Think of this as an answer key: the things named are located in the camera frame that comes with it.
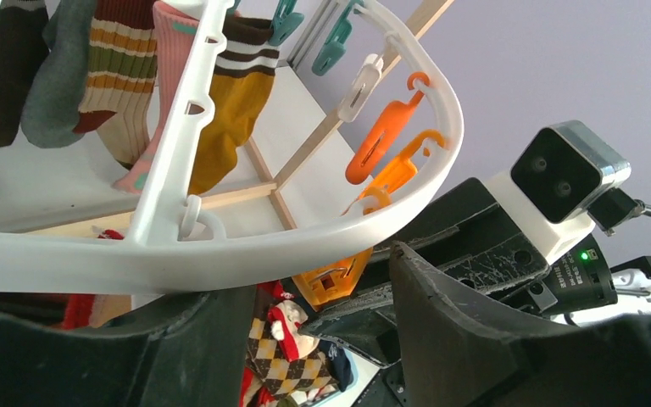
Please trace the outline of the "wooden rack frame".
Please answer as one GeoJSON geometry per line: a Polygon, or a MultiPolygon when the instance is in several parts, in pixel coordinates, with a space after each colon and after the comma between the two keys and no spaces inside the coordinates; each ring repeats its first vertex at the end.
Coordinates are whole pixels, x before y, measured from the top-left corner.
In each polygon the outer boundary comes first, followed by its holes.
{"type": "MultiPolygon", "coordinates": [[[[405,24],[408,27],[407,35],[419,41],[425,32],[442,16],[452,5],[451,1],[423,1],[412,13],[405,24]]],[[[384,79],[398,64],[405,59],[405,51],[398,51],[397,45],[404,45],[406,35],[397,34],[390,30],[385,33],[386,46],[382,51],[384,79]]],[[[259,177],[259,182],[251,186],[226,190],[223,192],[199,197],[195,199],[197,208],[204,214],[207,209],[224,207],[230,204],[239,204],[256,198],[267,197],[273,206],[281,225],[289,230],[297,227],[281,190],[293,176],[312,158],[327,139],[335,134],[344,122],[337,117],[337,108],[328,113],[325,118],[314,128],[310,136],[295,151],[293,156],[283,165],[279,172],[273,175],[262,156],[262,152],[254,139],[249,139],[244,145],[246,154],[259,177]]],[[[83,219],[51,222],[46,225],[32,226],[23,230],[24,233],[37,235],[58,235],[89,237],[93,234],[93,226],[102,226],[106,229],[124,230],[130,223],[134,211],[132,209],[116,212],[110,215],[96,217],[87,216],[83,219]]]]}

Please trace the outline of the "brown argyle sock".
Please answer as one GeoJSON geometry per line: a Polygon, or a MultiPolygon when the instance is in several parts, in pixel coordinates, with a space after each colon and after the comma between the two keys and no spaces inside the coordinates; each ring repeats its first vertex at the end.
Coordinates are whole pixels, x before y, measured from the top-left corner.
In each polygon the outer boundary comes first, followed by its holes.
{"type": "Polygon", "coordinates": [[[288,361],[281,345],[272,337],[270,325],[258,318],[253,318],[248,334],[245,364],[276,400],[296,391],[308,392],[338,384],[327,369],[326,357],[319,351],[288,361]]]}

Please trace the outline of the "white clothespin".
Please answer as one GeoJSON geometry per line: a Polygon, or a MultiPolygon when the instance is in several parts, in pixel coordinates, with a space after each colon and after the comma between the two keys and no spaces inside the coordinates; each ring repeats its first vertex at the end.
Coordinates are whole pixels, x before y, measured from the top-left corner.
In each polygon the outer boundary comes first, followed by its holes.
{"type": "Polygon", "coordinates": [[[353,83],[337,107],[340,121],[353,122],[382,78],[383,55],[368,54],[353,83]]]}

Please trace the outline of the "white round clip hanger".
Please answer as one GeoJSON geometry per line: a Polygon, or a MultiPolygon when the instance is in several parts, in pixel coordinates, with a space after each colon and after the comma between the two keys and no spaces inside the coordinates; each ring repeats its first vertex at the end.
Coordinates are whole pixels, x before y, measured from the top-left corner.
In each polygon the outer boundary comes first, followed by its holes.
{"type": "Polygon", "coordinates": [[[386,41],[384,67],[404,62],[428,75],[423,86],[444,144],[424,142],[416,175],[385,198],[363,196],[343,171],[348,145],[340,125],[291,70],[277,78],[269,119],[246,145],[261,181],[203,197],[186,193],[196,138],[214,105],[204,88],[225,40],[217,30],[225,1],[190,1],[203,25],[186,64],[185,86],[141,195],[96,205],[100,190],[67,192],[69,161],[48,168],[36,153],[0,153],[0,293],[154,294],[242,287],[313,270],[385,241],[412,221],[445,181],[464,139],[464,117],[448,79],[420,37],[448,8],[424,1],[401,20],[377,1],[361,17],[386,41]]]}

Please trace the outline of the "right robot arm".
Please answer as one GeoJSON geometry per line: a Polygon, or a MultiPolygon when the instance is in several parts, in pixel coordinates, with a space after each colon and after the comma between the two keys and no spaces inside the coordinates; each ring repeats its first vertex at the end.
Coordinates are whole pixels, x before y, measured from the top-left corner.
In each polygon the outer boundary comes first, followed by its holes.
{"type": "Polygon", "coordinates": [[[488,297],[548,318],[615,304],[614,268],[587,236],[548,265],[483,183],[470,178],[379,243],[353,293],[311,315],[302,333],[382,368],[401,359],[388,266],[405,243],[439,271],[488,297]]]}

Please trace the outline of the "mustard yellow sock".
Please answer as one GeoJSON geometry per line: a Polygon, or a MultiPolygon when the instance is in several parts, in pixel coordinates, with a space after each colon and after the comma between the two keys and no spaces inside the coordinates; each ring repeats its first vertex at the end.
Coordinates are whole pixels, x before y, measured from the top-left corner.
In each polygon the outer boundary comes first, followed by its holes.
{"type": "Polygon", "coordinates": [[[228,15],[222,30],[226,49],[214,65],[209,96],[214,118],[198,141],[188,192],[203,194],[237,164],[236,150],[253,133],[275,82],[280,49],[269,44],[271,21],[228,15]]]}

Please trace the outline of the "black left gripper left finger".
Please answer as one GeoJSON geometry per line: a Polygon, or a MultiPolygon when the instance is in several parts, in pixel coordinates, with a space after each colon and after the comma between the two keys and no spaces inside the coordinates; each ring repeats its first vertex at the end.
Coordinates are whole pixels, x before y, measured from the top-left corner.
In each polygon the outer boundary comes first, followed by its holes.
{"type": "Polygon", "coordinates": [[[74,330],[0,314],[0,406],[235,406],[255,295],[165,295],[74,330]]]}

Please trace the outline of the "cream multi-striped sock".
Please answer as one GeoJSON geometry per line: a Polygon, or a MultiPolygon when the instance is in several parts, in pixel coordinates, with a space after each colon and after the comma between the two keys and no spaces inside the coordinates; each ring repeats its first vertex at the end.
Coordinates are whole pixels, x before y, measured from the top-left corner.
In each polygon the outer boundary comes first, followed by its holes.
{"type": "Polygon", "coordinates": [[[95,131],[126,169],[150,143],[146,116],[156,81],[156,49],[152,1],[97,2],[89,30],[86,88],[73,132],[95,131]]]}

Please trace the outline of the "grey sock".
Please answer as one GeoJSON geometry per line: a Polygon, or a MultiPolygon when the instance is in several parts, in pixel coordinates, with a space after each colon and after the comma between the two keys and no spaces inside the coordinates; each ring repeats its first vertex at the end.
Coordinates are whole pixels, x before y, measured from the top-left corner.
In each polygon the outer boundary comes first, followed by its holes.
{"type": "Polygon", "coordinates": [[[78,142],[79,105],[86,90],[89,36],[96,1],[62,1],[42,38],[49,54],[28,93],[20,127],[38,148],[63,148],[78,142]]]}

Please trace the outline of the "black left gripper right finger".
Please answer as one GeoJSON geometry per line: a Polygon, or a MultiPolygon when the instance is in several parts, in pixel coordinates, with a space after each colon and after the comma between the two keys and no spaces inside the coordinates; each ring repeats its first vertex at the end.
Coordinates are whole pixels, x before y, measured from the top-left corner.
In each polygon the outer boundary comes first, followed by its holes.
{"type": "Polygon", "coordinates": [[[411,406],[651,406],[651,315],[576,327],[501,304],[404,243],[389,259],[411,406]]]}

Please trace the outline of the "brown white-striped sock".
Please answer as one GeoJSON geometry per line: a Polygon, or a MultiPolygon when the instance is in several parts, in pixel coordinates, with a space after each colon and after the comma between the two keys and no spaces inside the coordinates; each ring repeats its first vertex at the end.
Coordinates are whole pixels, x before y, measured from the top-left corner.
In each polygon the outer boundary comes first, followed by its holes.
{"type": "Polygon", "coordinates": [[[25,100],[49,54],[42,37],[47,22],[43,1],[0,4],[0,148],[16,138],[25,100]]]}

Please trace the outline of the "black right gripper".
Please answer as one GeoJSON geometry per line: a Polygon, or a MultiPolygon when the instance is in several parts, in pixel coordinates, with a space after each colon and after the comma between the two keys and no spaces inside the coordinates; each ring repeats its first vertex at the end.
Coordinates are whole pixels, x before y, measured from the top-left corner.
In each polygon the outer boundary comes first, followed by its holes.
{"type": "Polygon", "coordinates": [[[547,260],[484,184],[469,178],[376,245],[356,293],[319,311],[300,332],[315,337],[376,337],[395,329],[388,262],[396,242],[406,243],[444,274],[495,298],[549,271],[547,260]]]}

